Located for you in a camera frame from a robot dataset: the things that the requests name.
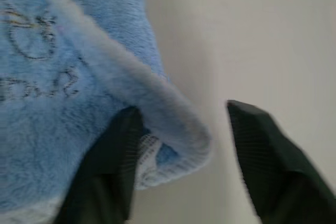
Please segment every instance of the fleece fabric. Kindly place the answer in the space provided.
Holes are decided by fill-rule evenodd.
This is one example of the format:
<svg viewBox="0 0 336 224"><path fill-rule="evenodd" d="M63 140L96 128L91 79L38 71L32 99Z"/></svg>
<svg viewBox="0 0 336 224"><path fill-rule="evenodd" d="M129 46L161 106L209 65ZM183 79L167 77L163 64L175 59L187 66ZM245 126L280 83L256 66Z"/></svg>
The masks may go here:
<svg viewBox="0 0 336 224"><path fill-rule="evenodd" d="M207 161L208 130L164 74L144 0L1 0L0 34L6 220L58 202L85 151L129 105L148 129L137 189Z"/></svg>

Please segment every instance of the embroidered design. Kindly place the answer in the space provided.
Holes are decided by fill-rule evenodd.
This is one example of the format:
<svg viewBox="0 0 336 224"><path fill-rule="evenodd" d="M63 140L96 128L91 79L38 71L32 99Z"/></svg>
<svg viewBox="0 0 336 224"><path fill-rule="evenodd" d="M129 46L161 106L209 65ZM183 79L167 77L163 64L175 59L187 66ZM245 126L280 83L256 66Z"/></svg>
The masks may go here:
<svg viewBox="0 0 336 224"><path fill-rule="evenodd" d="M8 40L19 55L31 60L46 60L55 54L55 17L50 17L45 11L31 22L10 5L7 5L4 14L7 17L4 22L8 24Z"/></svg>
<svg viewBox="0 0 336 224"><path fill-rule="evenodd" d="M0 95L0 101L4 100L15 100L15 99L24 99L24 98L38 98L38 97L48 97L52 98L57 93L65 94L67 98L70 98L76 95L79 91L73 89L72 86L78 81L78 75L74 71L73 67L66 69L59 73L57 78L53 80L52 87L49 91L43 92L41 88L38 87L37 82L29 82L26 80L21 80L17 78L4 78L0 79L0 86L5 94Z"/></svg>

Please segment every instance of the blue fleece blanket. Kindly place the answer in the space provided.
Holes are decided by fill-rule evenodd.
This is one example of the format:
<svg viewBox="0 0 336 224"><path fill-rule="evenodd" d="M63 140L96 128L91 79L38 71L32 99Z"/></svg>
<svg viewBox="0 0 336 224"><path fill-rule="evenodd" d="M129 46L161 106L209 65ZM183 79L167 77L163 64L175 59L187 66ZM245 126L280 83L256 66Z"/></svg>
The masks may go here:
<svg viewBox="0 0 336 224"><path fill-rule="evenodd" d="M85 151L128 105L149 130L138 189L207 160L208 131L163 72L143 0L1 0L0 26L0 210L8 223L30 223L32 212L40 221L34 211L60 201Z"/></svg>

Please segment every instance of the folded fabric edge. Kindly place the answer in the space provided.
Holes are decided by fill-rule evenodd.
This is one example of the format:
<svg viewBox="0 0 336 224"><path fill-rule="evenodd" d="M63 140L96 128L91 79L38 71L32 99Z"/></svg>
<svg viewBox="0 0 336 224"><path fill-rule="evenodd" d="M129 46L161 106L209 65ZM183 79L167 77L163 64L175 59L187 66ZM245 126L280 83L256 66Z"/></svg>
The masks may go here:
<svg viewBox="0 0 336 224"><path fill-rule="evenodd" d="M109 38L75 2L47 1L61 17L60 25L67 27L64 36L81 52L97 80L110 94L137 106L152 134L181 157L143 174L138 189L168 182L202 167L211 152L210 134L177 88Z"/></svg>

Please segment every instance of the white wall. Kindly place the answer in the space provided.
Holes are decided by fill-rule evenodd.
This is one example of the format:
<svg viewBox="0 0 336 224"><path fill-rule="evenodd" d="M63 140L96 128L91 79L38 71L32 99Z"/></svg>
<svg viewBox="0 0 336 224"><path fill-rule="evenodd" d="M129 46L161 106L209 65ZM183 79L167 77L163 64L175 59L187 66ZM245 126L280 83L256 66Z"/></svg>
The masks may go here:
<svg viewBox="0 0 336 224"><path fill-rule="evenodd" d="M336 0L147 0L171 80L215 140L199 173L136 194L134 224L258 223L224 103L271 112L336 188Z"/></svg>

